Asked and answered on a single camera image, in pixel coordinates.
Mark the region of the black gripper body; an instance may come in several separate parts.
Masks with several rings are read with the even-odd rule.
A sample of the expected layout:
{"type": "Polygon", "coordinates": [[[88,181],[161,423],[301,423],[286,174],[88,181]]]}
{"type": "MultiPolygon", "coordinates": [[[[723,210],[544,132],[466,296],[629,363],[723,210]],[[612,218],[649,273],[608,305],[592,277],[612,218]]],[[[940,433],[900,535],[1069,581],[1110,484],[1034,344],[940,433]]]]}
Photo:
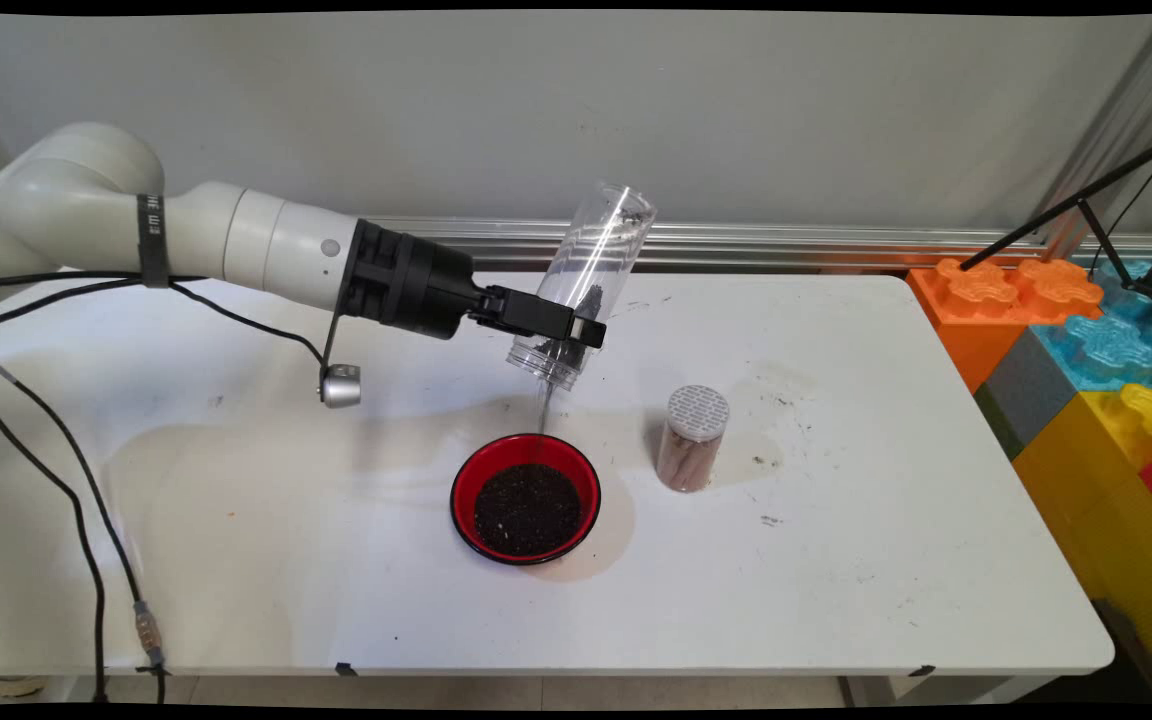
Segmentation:
{"type": "Polygon", "coordinates": [[[468,316],[505,331],[488,305],[499,291],[473,283],[473,259],[442,243],[361,219],[353,233],[335,314],[449,340],[468,316]]]}

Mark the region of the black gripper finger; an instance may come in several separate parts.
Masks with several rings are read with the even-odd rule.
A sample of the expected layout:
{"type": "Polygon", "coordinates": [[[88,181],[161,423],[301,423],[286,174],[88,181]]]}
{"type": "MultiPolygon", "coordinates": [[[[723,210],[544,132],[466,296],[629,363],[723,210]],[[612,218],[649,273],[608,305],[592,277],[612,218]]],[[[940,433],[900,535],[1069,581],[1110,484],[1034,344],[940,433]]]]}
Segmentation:
{"type": "Polygon", "coordinates": [[[471,318],[477,324],[520,338],[548,338],[586,348],[602,348],[605,341],[605,325],[594,316],[577,314],[573,306],[502,286],[477,290],[471,318]]]}

